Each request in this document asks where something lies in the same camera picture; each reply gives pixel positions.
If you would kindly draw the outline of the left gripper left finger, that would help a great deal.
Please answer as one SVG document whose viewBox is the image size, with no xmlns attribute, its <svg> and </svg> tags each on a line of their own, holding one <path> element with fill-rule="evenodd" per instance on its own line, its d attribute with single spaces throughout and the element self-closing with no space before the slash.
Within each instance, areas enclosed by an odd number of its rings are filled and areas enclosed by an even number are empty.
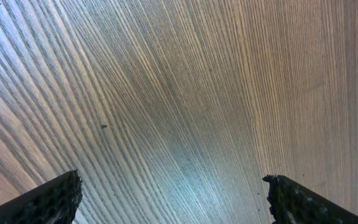
<svg viewBox="0 0 358 224">
<path fill-rule="evenodd" d="M 82 180 L 68 171 L 0 205 L 0 224 L 72 223 L 82 200 Z"/>
</svg>

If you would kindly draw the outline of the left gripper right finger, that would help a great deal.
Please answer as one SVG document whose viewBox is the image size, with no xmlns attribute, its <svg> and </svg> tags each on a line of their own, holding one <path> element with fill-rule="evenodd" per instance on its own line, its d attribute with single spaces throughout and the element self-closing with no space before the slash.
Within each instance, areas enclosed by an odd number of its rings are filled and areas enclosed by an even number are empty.
<svg viewBox="0 0 358 224">
<path fill-rule="evenodd" d="M 284 175 L 266 175 L 275 224 L 358 224 L 358 216 Z"/>
</svg>

